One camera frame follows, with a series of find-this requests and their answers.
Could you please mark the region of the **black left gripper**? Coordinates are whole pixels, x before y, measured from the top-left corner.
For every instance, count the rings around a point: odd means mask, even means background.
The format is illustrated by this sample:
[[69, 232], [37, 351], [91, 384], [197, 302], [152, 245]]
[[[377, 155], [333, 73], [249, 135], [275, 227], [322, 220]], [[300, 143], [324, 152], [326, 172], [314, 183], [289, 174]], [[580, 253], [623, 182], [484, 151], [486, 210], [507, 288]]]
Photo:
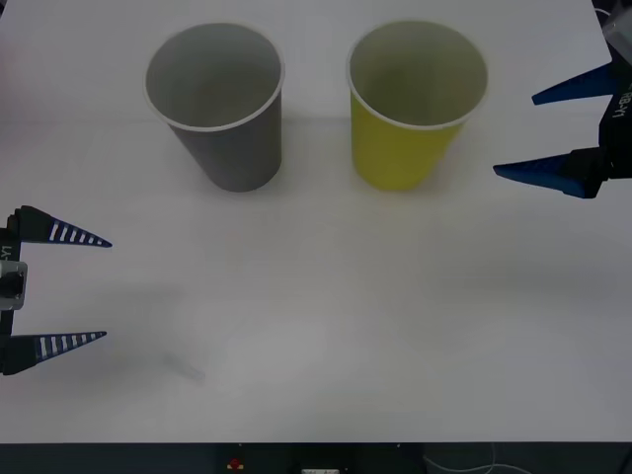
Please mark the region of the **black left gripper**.
[[23, 306], [21, 242], [112, 247], [113, 244], [81, 227], [55, 218], [38, 208], [16, 208], [1, 230], [1, 374], [15, 375], [70, 351], [102, 339], [105, 331], [11, 336], [14, 312]]

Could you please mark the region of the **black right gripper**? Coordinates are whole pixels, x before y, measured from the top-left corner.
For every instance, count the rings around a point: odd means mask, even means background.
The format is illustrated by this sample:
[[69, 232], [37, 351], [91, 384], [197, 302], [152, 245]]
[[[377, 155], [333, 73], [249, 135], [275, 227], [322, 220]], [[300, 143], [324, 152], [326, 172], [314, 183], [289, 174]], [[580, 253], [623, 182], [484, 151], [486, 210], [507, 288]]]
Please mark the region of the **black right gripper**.
[[612, 61], [531, 97], [534, 105], [612, 95], [599, 123], [599, 148], [493, 166], [497, 176], [555, 190], [574, 198], [595, 198], [608, 179], [631, 178], [631, 64], [613, 47]]

